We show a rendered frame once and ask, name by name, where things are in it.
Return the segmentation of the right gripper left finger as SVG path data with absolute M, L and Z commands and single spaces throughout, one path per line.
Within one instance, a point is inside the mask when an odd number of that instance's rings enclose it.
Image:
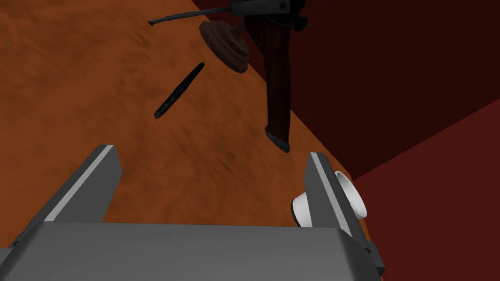
M 121 176 L 116 146 L 99 145 L 32 222 L 102 222 Z

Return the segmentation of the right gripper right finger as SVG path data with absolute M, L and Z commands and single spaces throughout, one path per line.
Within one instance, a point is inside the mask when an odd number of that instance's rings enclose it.
M 337 228 L 361 239 L 361 226 L 325 154 L 309 153 L 304 185 L 312 227 Z

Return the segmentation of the white mug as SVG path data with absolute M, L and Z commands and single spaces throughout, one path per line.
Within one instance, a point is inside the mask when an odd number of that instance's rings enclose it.
M 340 172 L 340 170 L 335 171 L 335 175 L 351 205 L 351 208 L 354 211 L 356 218 L 358 220 L 366 218 L 367 208 L 353 183 L 345 174 Z M 292 201 L 291 209 L 293 219 L 298 227 L 312 227 L 306 193 L 299 195 Z

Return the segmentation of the brown wooden table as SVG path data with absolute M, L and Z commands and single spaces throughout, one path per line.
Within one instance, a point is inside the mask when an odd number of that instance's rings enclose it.
M 264 80 L 207 48 L 191 0 L 0 0 L 0 247 L 7 247 L 100 144 L 123 174 L 105 222 L 294 226 L 310 152 L 264 133 Z M 160 118 L 154 113 L 205 66 Z

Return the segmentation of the black slender utensil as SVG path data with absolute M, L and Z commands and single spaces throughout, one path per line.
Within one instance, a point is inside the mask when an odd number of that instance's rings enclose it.
M 180 83 L 169 97 L 161 104 L 161 106 L 155 111 L 154 118 L 160 118 L 168 109 L 181 97 L 181 95 L 187 90 L 191 83 L 195 80 L 197 75 L 200 74 L 205 64 L 202 62 L 198 64 Z

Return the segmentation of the dark brown plate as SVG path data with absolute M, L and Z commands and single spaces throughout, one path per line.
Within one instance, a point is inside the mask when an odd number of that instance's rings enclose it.
M 206 45 L 222 63 L 236 73 L 247 71 L 250 49 L 242 38 L 245 31 L 243 18 L 235 26 L 224 20 L 203 21 L 199 31 Z

